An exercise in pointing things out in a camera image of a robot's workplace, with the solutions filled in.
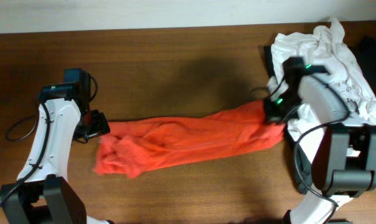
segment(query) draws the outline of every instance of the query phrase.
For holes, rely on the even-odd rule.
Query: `pile of white clothing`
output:
[[[283,78],[282,63],[292,56],[300,56],[306,64],[324,65],[331,73],[329,83],[347,102],[349,108],[358,107],[360,117],[376,125],[376,97],[362,75],[361,69],[346,44],[343,43],[344,29],[337,19],[331,20],[331,28],[317,26],[313,34],[278,34],[271,46],[272,61],[276,78],[271,78],[268,88],[272,92]],[[273,100],[287,89],[281,88]],[[320,124],[310,105],[303,104],[298,110],[299,119],[288,122],[288,131],[296,141],[302,133]],[[310,162],[321,143],[324,129],[308,134],[300,142]]]

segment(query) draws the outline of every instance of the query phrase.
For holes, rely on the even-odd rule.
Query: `orange fabric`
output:
[[[134,178],[149,170],[268,149],[282,140],[284,125],[264,121],[260,100],[204,118],[110,122],[94,171]]]

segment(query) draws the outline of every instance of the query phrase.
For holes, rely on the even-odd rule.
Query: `green light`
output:
[[[279,99],[276,100],[276,104],[278,105],[278,104],[282,103],[282,101],[283,101],[283,99],[279,98]]]

